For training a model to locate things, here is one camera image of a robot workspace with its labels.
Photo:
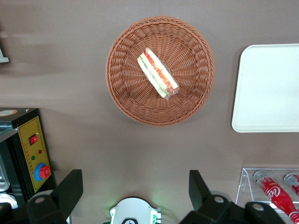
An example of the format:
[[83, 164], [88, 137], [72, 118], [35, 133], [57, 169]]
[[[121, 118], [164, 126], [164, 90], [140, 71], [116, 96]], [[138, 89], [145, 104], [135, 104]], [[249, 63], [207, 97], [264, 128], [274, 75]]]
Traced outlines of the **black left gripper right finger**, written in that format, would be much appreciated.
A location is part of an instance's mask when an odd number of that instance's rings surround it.
[[189, 198], [193, 210], [182, 224], [246, 224], [245, 210], [226, 197], [212, 194], [197, 170], [189, 172]]

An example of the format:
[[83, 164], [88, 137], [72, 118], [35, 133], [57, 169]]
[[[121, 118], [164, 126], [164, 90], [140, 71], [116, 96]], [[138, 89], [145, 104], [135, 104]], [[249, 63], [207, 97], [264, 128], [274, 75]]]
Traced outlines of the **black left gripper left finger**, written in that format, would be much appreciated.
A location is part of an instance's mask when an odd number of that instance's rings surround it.
[[81, 169], [72, 170], [49, 194], [31, 198], [27, 205], [31, 224], [65, 224], [83, 195]]

